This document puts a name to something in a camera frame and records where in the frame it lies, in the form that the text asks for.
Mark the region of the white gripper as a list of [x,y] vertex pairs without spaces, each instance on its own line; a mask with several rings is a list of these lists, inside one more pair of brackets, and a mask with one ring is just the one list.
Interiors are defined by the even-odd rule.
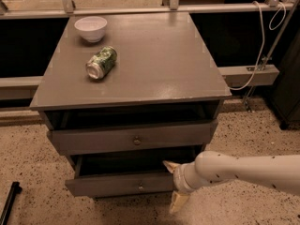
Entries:
[[174,214],[187,203],[190,195],[185,193],[192,193],[199,189],[201,183],[193,163],[179,165],[179,163],[164,160],[163,165],[170,173],[173,173],[174,185],[180,191],[174,191],[172,193],[170,213]]

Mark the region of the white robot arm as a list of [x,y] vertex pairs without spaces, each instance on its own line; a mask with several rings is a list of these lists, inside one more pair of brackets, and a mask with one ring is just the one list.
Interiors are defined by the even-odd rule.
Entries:
[[232,157],[204,151],[189,163],[164,160],[163,164],[172,174],[174,184],[171,214],[178,212],[194,191],[233,179],[300,195],[299,155]]

